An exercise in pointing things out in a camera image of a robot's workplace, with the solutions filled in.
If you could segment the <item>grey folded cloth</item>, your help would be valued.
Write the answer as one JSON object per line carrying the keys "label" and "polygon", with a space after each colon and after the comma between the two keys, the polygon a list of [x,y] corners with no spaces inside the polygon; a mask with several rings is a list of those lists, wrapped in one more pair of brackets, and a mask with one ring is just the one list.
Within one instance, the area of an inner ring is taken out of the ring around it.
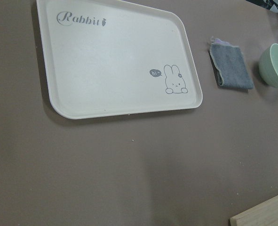
{"label": "grey folded cloth", "polygon": [[217,71],[220,87],[245,90],[254,88],[239,46],[212,37],[209,53]]}

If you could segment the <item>mint green bowl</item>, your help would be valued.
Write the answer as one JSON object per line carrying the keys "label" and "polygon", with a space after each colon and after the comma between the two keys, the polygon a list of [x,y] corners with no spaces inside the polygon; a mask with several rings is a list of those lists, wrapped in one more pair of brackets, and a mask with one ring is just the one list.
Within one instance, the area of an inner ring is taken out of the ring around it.
{"label": "mint green bowl", "polygon": [[259,59],[261,78],[270,86],[278,88],[278,44],[268,47]]}

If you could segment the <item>wooden cutting board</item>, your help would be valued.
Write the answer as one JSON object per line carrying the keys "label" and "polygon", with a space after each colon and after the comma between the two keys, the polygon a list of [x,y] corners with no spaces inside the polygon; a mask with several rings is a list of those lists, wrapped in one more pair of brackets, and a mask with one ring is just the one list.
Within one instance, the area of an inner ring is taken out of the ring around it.
{"label": "wooden cutting board", "polygon": [[278,226],[278,195],[230,218],[232,226]]}

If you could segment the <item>cream rabbit tray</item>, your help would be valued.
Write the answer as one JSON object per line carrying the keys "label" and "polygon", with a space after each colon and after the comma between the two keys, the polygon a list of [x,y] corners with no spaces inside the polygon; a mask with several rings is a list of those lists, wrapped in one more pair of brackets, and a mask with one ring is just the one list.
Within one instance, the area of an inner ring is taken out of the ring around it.
{"label": "cream rabbit tray", "polygon": [[36,2],[49,100],[78,120],[197,108],[203,94],[172,12],[122,0]]}

